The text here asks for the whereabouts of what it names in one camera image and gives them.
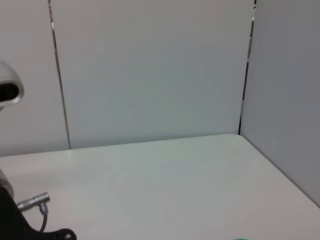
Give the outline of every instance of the white wall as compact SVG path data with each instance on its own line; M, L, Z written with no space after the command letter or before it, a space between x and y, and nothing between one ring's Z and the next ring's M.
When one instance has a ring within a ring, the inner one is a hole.
M320 205L319 9L258 1L241 135Z
M253 0L54 0L73 148L236 133Z
M65 150L68 139L46 0L2 0L0 60L20 76L21 102L0 111L0 156Z

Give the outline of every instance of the white camera housing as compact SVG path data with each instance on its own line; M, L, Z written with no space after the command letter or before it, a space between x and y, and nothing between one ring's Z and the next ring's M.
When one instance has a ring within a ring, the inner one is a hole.
M18 103L25 89L18 74L0 60L0 108Z

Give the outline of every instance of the black mount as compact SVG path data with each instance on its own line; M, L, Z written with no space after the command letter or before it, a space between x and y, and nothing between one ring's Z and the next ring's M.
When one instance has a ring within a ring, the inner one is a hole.
M70 229L39 232L28 224L8 191L0 187L0 239L1 240L77 240Z

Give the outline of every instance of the white tabletop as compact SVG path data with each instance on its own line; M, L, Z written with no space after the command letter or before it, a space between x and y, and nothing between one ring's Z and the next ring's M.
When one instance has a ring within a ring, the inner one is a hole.
M315 240L320 209L226 134L0 158L15 201L49 192L46 231L79 240ZM39 229L37 208L24 213Z

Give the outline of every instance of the silver connector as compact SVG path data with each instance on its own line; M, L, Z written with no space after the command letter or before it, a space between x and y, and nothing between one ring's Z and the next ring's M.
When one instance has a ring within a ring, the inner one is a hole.
M24 212L29 209L32 209L35 206L39 206L42 215L46 215L48 214L48 207L46 203L49 201L50 201L49 193L44 192L40 195L18 202L17 207L21 212Z

